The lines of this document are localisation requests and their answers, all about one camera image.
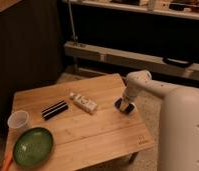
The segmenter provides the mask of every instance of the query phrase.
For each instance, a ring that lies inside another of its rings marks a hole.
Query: bottle
[[[87,99],[81,94],[70,93],[70,99],[72,99],[78,107],[90,114],[93,114],[97,107],[97,104],[94,101]]]

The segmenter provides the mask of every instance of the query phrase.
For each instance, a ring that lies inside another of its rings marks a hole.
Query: dark wall
[[[199,63],[198,20],[84,5],[72,10],[79,42]]]
[[[55,0],[24,0],[0,13],[0,129],[13,94],[54,83],[63,69]]]

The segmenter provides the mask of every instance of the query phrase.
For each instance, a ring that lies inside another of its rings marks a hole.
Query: table leg
[[[131,164],[131,163],[134,162],[134,160],[135,160],[137,154],[138,154],[138,152],[135,152],[135,153],[131,154],[131,157],[130,157],[130,159],[129,159],[129,161],[128,161],[129,164]]]

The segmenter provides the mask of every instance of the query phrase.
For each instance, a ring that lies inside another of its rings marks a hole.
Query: white shelf
[[[158,10],[158,9],[149,10],[147,6],[126,5],[126,4],[100,2],[100,1],[93,1],[93,0],[92,1],[70,0],[70,2],[72,4],[77,4],[77,5],[86,5],[86,6],[107,8],[107,9],[122,10],[122,11],[140,12],[140,13],[147,13],[147,14],[154,14],[154,15],[199,20],[199,13],[188,12],[188,11],[180,12],[180,11],[174,11],[174,10],[166,11],[166,10]]]

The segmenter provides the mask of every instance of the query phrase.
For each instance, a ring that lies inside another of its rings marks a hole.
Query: orange object
[[[3,161],[1,171],[8,171],[11,163],[12,163],[12,153],[8,152]]]

